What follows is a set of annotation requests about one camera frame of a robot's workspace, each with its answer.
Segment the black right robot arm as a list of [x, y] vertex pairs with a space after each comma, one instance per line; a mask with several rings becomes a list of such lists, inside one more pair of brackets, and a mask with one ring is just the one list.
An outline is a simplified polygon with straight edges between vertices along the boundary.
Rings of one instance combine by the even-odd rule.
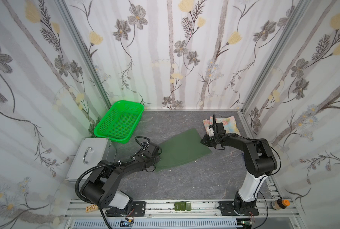
[[214, 123], [208, 127], [201, 143], [218, 150], [232, 147], [243, 152], [247, 173], [242, 187], [235, 194], [232, 209], [237, 215], [255, 210], [257, 193], [262, 183], [277, 169], [277, 161], [268, 141], [227, 133], [223, 123]]

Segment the dark green skirt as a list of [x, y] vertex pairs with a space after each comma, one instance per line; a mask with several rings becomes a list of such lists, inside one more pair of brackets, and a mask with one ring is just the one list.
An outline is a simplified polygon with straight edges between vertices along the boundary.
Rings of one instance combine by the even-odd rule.
[[211, 154], [210, 148], [201, 140], [198, 131], [192, 128], [161, 143], [160, 161], [156, 163], [155, 171], [182, 166]]

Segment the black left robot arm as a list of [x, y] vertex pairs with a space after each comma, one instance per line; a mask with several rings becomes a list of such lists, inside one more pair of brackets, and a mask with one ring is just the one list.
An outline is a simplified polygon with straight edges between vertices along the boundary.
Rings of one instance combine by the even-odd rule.
[[141, 145], [142, 148], [127, 161], [101, 160], [83, 172], [75, 183], [77, 197], [100, 210], [116, 208], [119, 214], [129, 215], [133, 209], [133, 198], [119, 191], [121, 180], [135, 172], [155, 169], [162, 153], [161, 147], [155, 143], [143, 142]]

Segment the floral pastel skirt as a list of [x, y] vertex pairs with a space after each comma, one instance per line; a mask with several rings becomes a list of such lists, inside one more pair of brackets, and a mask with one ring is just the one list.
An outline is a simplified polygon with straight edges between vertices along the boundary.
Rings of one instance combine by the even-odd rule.
[[[212, 125], [213, 117], [211, 116], [209, 119], [205, 119], [202, 121], [206, 130], [206, 134], [209, 133], [209, 126]], [[216, 118], [216, 123], [222, 123], [226, 133], [234, 133], [240, 135], [239, 129], [236, 125], [236, 120], [234, 116], [230, 116], [227, 118]]]

